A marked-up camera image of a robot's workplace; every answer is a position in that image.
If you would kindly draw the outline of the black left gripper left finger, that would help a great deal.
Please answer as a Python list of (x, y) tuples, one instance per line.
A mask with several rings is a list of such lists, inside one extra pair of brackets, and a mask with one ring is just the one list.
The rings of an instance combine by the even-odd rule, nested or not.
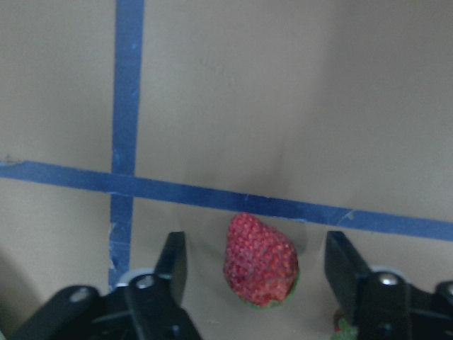
[(181, 306), (187, 280), (187, 251), (185, 232), (170, 232), (154, 273), (164, 281), (177, 306)]

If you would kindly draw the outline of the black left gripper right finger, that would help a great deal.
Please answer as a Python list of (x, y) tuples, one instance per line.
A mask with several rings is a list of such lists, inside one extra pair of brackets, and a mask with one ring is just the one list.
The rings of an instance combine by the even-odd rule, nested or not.
[(327, 232), (324, 271), (345, 317), (356, 319), (371, 269), (343, 232)]

